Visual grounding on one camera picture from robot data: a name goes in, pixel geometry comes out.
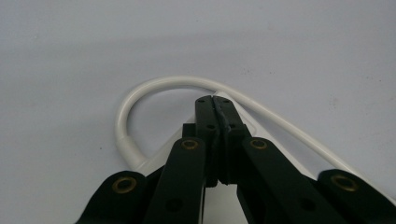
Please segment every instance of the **white wire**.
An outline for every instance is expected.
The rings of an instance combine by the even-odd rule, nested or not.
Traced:
[[[279,115],[272,112],[268,108],[263,105],[260,105],[258,102],[253,99],[247,97],[245,94],[237,91],[227,85],[222,83],[213,81],[208,78],[203,77],[185,77],[185,76],[173,76],[173,77],[158,77],[152,80],[149,80],[141,85],[137,86],[134,90],[132,90],[122,101],[121,106],[119,108],[115,126],[115,135],[116,135],[116,144],[117,148],[120,151],[120,154],[127,161],[129,166],[136,170],[140,166],[142,166],[147,158],[141,153],[139,147],[134,142],[132,136],[127,133],[127,119],[128,114],[136,101],[138,101],[141,97],[146,95],[149,92],[157,91],[161,89],[169,89],[181,86],[193,86],[200,87],[204,89],[208,89],[211,91],[224,91],[227,92],[231,97],[235,99],[241,105],[246,106],[247,108],[253,110],[257,114],[272,120],[279,127],[283,128],[285,131],[302,141],[308,147],[312,148],[315,152],[319,154],[324,160],[328,161],[334,167],[350,172],[356,176],[359,176],[361,179],[366,181],[368,184],[373,186],[373,183],[369,182],[364,178],[359,172],[353,169],[350,165],[348,165],[341,158],[332,153],[327,147],[322,145],[318,140],[310,136],[309,134],[303,132],[290,122],[285,119],[282,119]],[[392,201],[394,204],[396,202],[387,196],[387,198]]]

